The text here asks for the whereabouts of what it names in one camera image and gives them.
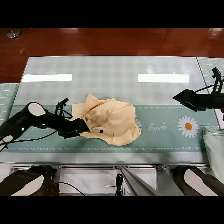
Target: table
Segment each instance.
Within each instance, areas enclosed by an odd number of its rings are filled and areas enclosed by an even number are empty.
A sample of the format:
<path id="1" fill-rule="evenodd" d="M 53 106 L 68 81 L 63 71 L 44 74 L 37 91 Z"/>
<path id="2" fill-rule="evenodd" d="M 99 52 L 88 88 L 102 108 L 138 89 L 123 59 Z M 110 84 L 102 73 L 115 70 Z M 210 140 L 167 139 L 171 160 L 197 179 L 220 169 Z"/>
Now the table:
<path id="1" fill-rule="evenodd" d="M 159 74 L 163 74 L 162 79 L 159 79 Z M 70 110 L 72 103 L 84 102 L 87 94 L 92 93 L 101 99 L 113 97 L 134 104 L 142 124 L 142 134 L 125 147 L 114 147 L 101 140 L 82 137 L 64 140 L 55 135 L 38 142 L 11 144 L 1 153 L 0 161 L 63 164 L 206 163 L 202 130 L 204 126 L 219 129 L 215 112 L 195 113 L 172 99 L 186 88 L 197 90 L 204 86 L 203 72 L 195 57 L 30 57 L 11 115 L 30 101 L 37 101 L 53 110 L 54 105 L 66 97 L 69 98 L 67 110 Z M 194 118 L 200 127 L 195 138 L 187 138 L 178 131 L 178 121 L 185 116 Z M 21 139 L 37 138 L 47 133 L 50 130 L 31 128 Z"/>

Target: beige cloth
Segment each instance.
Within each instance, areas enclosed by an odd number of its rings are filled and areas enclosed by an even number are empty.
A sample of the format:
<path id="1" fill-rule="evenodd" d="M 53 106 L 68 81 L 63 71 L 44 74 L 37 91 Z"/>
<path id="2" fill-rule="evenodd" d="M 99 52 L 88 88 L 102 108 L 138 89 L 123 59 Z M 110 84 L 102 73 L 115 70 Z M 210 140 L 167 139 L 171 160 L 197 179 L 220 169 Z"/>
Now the beige cloth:
<path id="1" fill-rule="evenodd" d="M 81 136 L 86 138 L 100 138 L 108 144 L 121 146 L 135 141 L 141 134 L 135 122 L 135 107 L 126 102 L 98 100 L 88 94 L 85 103 L 72 105 L 72 115 L 73 119 L 85 120 L 90 132 Z"/>

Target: white daisy print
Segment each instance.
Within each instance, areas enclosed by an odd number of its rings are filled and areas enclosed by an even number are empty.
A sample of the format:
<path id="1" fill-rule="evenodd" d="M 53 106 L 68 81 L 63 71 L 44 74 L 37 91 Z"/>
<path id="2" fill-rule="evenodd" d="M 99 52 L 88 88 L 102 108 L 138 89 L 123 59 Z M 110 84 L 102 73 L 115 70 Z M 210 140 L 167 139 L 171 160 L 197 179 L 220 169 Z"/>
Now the white daisy print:
<path id="1" fill-rule="evenodd" d="M 188 138 L 194 138 L 198 134 L 198 124 L 194 118 L 182 117 L 178 121 L 177 127 L 179 131 L 182 131 L 182 135 Z"/>

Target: cloth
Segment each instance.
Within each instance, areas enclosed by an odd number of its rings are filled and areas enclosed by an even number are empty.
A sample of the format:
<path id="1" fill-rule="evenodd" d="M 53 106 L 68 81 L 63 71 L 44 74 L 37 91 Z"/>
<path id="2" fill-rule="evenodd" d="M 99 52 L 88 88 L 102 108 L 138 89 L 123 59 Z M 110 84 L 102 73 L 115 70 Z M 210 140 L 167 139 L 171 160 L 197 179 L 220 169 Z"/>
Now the cloth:
<path id="1" fill-rule="evenodd" d="M 127 145 L 141 134 L 136 124 L 135 107 L 116 99 L 98 100 L 88 94 L 85 103 L 72 105 L 73 119 L 85 120 L 90 132 L 81 136 L 100 138 L 112 145 Z"/>
<path id="2" fill-rule="evenodd" d="M 224 184 L 224 133 L 205 129 L 203 139 L 212 174 Z"/>

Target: wooden floor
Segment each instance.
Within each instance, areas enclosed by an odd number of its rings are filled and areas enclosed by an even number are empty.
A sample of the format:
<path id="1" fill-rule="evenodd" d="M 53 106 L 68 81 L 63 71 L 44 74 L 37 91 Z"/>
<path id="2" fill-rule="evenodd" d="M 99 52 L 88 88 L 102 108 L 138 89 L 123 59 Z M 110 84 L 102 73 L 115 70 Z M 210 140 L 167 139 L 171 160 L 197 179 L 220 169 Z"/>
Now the wooden floor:
<path id="1" fill-rule="evenodd" d="M 0 28 L 0 83 L 19 82 L 30 56 L 224 57 L 223 28 Z"/>

